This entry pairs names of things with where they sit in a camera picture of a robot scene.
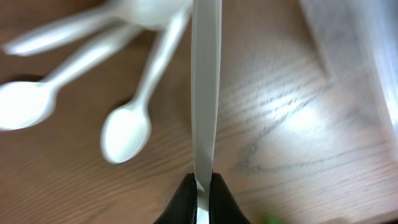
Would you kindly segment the white spoon bowl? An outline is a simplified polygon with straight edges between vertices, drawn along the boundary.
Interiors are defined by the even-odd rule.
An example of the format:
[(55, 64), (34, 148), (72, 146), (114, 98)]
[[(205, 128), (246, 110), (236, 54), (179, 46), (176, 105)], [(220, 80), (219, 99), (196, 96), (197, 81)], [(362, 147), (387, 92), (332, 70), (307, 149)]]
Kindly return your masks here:
[(189, 0), (113, 0), (31, 30), (3, 45), (8, 55), (29, 56), (74, 42), (121, 21), (159, 30), (178, 12), (192, 6)]

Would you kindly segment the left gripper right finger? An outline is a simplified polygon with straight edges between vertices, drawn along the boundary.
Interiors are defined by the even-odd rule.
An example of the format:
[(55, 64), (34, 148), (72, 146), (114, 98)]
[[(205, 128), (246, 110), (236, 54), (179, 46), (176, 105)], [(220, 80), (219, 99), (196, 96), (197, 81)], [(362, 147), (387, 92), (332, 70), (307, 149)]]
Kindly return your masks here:
[(250, 224), (240, 210), (224, 179), (212, 173), (209, 196), (210, 224)]

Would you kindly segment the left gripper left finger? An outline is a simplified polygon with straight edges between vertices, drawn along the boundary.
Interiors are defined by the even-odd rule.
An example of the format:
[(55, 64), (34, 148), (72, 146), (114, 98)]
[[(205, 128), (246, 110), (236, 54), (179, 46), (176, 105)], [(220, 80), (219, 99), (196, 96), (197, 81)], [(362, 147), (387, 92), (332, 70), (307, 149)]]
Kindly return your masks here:
[(196, 224), (197, 182), (194, 173), (188, 173), (172, 199), (154, 224)]

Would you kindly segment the white spoon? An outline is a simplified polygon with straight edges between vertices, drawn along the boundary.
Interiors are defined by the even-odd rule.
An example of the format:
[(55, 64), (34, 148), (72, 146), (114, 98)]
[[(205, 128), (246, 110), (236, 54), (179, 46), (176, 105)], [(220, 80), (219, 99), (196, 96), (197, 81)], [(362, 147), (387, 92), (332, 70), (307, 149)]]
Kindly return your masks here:
[(133, 98), (106, 118), (101, 131), (101, 153), (111, 164), (132, 159), (149, 140), (152, 125), (148, 104), (190, 20), (189, 12), (174, 16), (155, 40)]
[(191, 106), (197, 223), (209, 223), (221, 63), (221, 0), (195, 0), (192, 16)]
[(141, 32), (139, 26), (117, 26), (81, 46), (41, 81), (1, 85), (1, 130), (24, 129), (47, 119), (63, 86), (121, 50)]

